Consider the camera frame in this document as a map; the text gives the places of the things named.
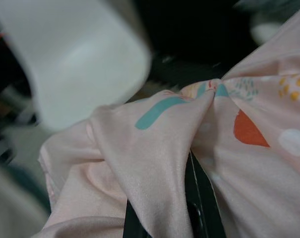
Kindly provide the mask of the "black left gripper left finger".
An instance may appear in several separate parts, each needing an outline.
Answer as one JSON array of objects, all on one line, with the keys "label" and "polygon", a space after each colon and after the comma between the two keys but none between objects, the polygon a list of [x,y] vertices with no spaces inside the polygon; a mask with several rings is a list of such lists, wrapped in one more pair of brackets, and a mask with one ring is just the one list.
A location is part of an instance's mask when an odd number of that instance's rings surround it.
[{"label": "black left gripper left finger", "polygon": [[143,228],[129,200],[126,204],[123,238],[152,238]]}]

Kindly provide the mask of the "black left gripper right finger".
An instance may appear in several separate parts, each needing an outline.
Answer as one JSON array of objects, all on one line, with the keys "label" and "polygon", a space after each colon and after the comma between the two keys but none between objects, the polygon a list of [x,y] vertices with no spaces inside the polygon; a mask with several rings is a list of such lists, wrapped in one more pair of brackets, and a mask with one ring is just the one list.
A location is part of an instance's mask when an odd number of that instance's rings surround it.
[{"label": "black left gripper right finger", "polygon": [[226,238],[215,192],[193,152],[185,168],[185,195],[194,238]]}]

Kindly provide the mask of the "pink patterned pillow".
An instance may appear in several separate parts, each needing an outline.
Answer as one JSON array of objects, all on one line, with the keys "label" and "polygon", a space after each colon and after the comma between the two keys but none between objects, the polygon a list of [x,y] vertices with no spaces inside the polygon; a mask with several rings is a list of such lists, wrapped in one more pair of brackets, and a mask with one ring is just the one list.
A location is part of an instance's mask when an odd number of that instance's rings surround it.
[{"label": "pink patterned pillow", "polygon": [[189,158],[227,238],[300,238],[300,10],[223,78],[97,108],[41,148],[51,215],[32,238],[193,238]]}]

